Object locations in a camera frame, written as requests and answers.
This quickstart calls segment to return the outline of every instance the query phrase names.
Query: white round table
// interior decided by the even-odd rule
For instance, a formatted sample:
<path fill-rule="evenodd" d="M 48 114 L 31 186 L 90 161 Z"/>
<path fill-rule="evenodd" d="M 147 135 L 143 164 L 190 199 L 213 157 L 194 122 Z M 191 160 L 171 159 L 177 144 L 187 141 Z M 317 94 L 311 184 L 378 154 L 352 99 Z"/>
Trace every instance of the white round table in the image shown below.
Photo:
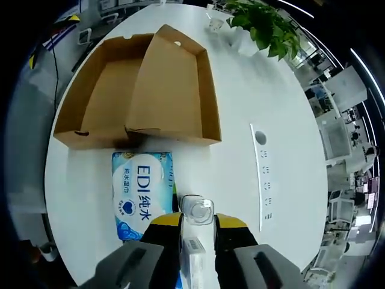
<path fill-rule="evenodd" d="M 223 20 L 229 17 L 217 11 L 211 15 Z M 327 174 L 316 120 L 299 82 L 283 60 L 278 62 L 261 52 L 247 58 L 232 50 L 226 41 L 232 30 L 226 23 L 218 34 L 208 32 L 209 18 L 200 7 L 151 5 L 105 38 L 155 33 L 165 23 L 208 51 L 223 141 L 201 147 L 151 138 L 143 151 L 171 151 L 178 193 L 212 199 L 216 213 L 240 218 L 257 242 L 270 244 L 304 269 L 322 239 Z M 254 145 L 250 124 L 267 137 L 271 184 L 257 170 L 259 147 Z M 92 277 L 96 264 L 122 245 L 112 207 L 112 152 L 70 150 L 52 133 L 49 140 L 45 171 L 48 217 L 60 255 L 77 284 Z M 264 223 L 262 190 L 270 185 L 274 187 L 274 207 L 271 219 Z M 185 234 L 197 235 L 206 249 L 205 288 L 218 288 L 213 226 L 186 227 Z"/>

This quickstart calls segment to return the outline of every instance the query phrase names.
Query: white table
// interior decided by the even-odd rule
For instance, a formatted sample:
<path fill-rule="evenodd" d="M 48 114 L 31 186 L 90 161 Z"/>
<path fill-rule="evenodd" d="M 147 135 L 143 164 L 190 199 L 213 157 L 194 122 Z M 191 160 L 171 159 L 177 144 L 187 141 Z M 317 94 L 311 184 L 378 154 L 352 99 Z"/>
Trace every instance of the white table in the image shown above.
<path fill-rule="evenodd" d="M 212 13 L 224 20 L 229 17 Z M 114 28 L 106 39 L 154 33 L 165 23 L 208 50 L 223 141 L 199 147 L 152 138 L 144 149 L 172 151 L 179 193 L 212 199 L 216 212 L 242 219 L 259 243 L 270 244 L 304 269 L 322 240 L 327 174 L 316 120 L 299 82 L 284 61 L 260 52 L 247 58 L 233 51 L 225 41 L 226 33 L 231 33 L 226 23 L 220 35 L 207 32 L 209 19 L 200 7 L 151 5 Z M 261 184 L 251 122 L 267 135 L 276 190 L 273 222 L 261 231 Z M 49 141 L 47 211 L 61 257 L 77 284 L 90 278 L 96 264 L 122 245 L 112 208 L 113 151 L 73 151 L 52 136 Z M 213 226 L 190 227 L 185 233 L 198 235 L 207 251 L 205 288 L 218 288 Z"/>

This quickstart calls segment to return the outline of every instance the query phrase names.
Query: blue heart logo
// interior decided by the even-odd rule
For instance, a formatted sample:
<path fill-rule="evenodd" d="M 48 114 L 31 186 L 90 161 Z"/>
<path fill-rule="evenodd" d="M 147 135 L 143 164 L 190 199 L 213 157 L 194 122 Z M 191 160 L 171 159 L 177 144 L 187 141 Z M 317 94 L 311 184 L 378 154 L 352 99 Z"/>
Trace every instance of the blue heart logo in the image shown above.
<path fill-rule="evenodd" d="M 132 214 L 132 203 L 131 202 L 126 202 L 123 205 L 123 210 L 126 212 L 126 214 Z"/>

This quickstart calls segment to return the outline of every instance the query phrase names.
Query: cable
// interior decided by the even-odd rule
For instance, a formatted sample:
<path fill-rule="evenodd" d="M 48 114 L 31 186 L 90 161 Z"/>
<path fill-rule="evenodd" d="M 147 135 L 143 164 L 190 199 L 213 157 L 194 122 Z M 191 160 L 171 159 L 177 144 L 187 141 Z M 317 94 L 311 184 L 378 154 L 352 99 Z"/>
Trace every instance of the cable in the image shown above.
<path fill-rule="evenodd" d="M 54 54 L 54 60 L 55 60 L 55 70 L 56 70 L 56 85 L 55 85 L 55 96 L 54 96 L 54 117 L 56 115 L 57 110 L 57 94 L 58 94 L 58 84 L 59 84 L 59 71 L 58 71 L 58 63 L 56 61 L 56 54 L 55 54 L 55 48 L 54 48 L 54 40 L 51 36 L 51 45 L 52 45 L 52 53 Z"/>

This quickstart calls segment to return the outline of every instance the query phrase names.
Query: box flap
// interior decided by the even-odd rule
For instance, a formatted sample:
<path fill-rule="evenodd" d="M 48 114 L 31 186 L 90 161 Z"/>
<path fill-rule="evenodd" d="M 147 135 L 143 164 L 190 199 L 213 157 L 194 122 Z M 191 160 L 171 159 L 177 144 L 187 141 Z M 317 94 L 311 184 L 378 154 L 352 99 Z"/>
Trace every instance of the box flap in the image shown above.
<path fill-rule="evenodd" d="M 167 25 L 154 35 L 138 74 L 127 129 L 202 137 L 195 54 L 203 51 L 198 43 Z"/>

